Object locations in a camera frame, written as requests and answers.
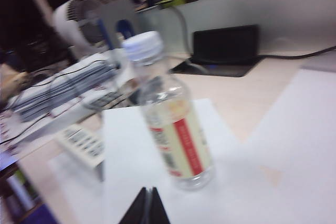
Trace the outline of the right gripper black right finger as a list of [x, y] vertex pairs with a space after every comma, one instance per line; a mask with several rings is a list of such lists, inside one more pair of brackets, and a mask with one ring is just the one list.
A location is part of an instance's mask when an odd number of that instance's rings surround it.
[[151, 224], [170, 224], [170, 220], [161, 201], [156, 187], [151, 190], [151, 200], [148, 213], [148, 223]]

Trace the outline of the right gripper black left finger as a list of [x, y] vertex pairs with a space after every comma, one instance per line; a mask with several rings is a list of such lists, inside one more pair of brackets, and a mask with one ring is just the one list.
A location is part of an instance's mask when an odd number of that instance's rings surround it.
[[142, 187], [119, 223], [150, 223], [149, 214], [152, 205], [152, 193], [152, 189]]

